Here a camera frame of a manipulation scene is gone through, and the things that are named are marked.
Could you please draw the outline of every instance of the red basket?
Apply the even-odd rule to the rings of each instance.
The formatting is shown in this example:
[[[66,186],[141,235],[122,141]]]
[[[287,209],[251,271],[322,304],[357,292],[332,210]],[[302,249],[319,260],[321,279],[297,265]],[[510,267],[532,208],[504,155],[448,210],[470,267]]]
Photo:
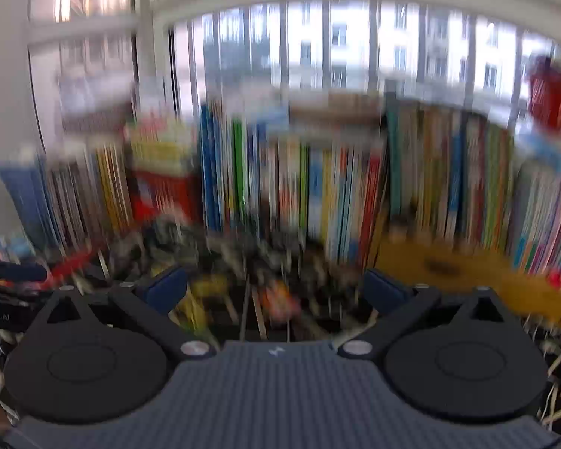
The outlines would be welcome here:
[[[147,207],[181,216],[187,225],[203,223],[200,174],[168,177],[153,172],[130,172],[137,181],[136,194]]]
[[[530,76],[529,108],[540,124],[561,131],[561,68],[549,59],[537,62]]]

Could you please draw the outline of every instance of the yellow wooden drawer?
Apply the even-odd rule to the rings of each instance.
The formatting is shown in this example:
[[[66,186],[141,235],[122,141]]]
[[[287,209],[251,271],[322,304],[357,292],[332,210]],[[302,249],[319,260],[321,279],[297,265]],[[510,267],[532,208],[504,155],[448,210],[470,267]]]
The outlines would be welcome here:
[[[434,285],[446,292],[466,292],[478,285],[492,287],[518,314],[542,314],[561,322],[561,291],[544,277],[514,271],[505,257],[479,251],[462,254],[450,245],[383,240],[376,268],[404,284]]]

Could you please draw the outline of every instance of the black device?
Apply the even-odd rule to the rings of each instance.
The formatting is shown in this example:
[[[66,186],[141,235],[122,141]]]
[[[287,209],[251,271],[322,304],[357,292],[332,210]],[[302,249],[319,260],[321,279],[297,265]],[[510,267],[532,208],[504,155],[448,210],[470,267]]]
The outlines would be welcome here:
[[[5,388],[24,415],[0,444],[561,448],[532,416],[545,362],[492,290],[392,297],[392,311],[337,350],[327,342],[229,341],[215,355],[122,288],[108,294],[119,314],[114,328],[100,326],[75,292],[59,292],[7,359]],[[51,323],[63,304],[73,319]],[[142,340],[129,346],[127,335]],[[116,360],[141,352],[135,371],[99,389],[117,376]],[[29,387],[38,381],[48,389]],[[124,393],[136,382],[139,394]]]

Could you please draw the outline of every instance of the red object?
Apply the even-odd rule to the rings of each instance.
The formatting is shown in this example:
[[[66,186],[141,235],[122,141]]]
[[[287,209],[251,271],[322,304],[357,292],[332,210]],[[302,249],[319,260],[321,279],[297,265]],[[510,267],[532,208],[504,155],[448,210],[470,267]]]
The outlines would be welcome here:
[[[168,177],[153,172],[128,172],[138,182],[139,197],[133,198],[133,213],[151,215],[154,210],[174,210],[190,225],[203,223],[202,178],[199,174]]]
[[[537,62],[530,76],[529,108],[540,124],[561,131],[561,69],[549,59]]]

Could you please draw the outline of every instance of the gray ribbed panel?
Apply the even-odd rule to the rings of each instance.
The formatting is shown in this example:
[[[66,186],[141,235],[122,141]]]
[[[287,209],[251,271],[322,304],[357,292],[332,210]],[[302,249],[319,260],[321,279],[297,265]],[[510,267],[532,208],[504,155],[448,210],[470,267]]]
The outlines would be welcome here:
[[[284,352],[273,356],[270,350]],[[323,342],[229,342],[181,364],[166,389],[126,417],[92,426],[33,418],[19,430],[42,449],[538,449],[556,436],[531,417],[459,426],[420,414],[369,361],[339,358]],[[37,449],[11,432],[17,449]]]

